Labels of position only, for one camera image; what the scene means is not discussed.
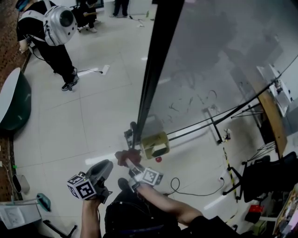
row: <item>round white table top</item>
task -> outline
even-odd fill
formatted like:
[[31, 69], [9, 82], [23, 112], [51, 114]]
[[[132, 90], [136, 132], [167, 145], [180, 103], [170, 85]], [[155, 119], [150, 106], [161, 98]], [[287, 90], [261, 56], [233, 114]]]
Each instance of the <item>round white table top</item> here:
[[20, 75], [20, 68], [14, 69], [4, 82], [0, 92], [0, 122], [3, 120], [14, 96], [15, 86]]

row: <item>white backpack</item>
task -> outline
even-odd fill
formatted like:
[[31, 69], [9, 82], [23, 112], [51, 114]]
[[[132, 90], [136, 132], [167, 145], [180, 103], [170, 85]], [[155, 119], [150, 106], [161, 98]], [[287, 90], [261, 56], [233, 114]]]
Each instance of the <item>white backpack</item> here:
[[49, 46], [64, 45], [72, 38], [78, 28], [75, 16], [67, 7], [52, 7], [49, 0], [43, 1], [47, 7], [47, 12], [44, 15], [37, 11], [29, 10], [23, 13], [19, 21], [27, 17], [42, 21], [45, 40], [33, 35], [30, 36], [46, 42]]

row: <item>white bucket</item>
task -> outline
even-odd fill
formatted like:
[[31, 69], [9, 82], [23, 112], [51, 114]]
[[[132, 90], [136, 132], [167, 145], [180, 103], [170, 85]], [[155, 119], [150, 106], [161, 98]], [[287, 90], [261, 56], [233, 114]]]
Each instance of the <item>white bucket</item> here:
[[23, 192], [26, 194], [30, 190], [30, 185], [24, 175], [14, 174], [13, 183], [18, 193]]

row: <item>black chair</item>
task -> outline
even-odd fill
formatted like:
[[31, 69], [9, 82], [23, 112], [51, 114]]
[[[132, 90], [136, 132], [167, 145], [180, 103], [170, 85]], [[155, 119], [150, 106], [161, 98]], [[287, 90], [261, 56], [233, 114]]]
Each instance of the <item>black chair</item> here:
[[270, 156], [264, 156], [250, 166], [247, 166], [247, 162], [242, 164], [245, 165], [242, 176], [235, 168], [228, 168], [228, 171], [232, 170], [236, 174], [239, 182], [230, 190], [223, 192], [223, 195], [241, 186], [240, 196], [237, 196], [236, 200], [240, 200], [243, 193], [246, 203], [252, 200], [262, 201], [264, 198], [259, 196], [263, 193], [288, 192], [298, 183], [298, 158], [295, 152], [274, 162], [270, 162]]

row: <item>red ball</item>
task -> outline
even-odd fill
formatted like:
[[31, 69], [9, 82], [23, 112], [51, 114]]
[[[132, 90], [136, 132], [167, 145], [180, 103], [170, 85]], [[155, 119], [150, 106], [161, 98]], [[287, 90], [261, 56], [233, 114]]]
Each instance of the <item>red ball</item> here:
[[162, 161], [162, 157], [156, 157], [156, 158], [155, 158], [155, 161], [156, 161], [157, 163], [161, 162], [161, 161]]

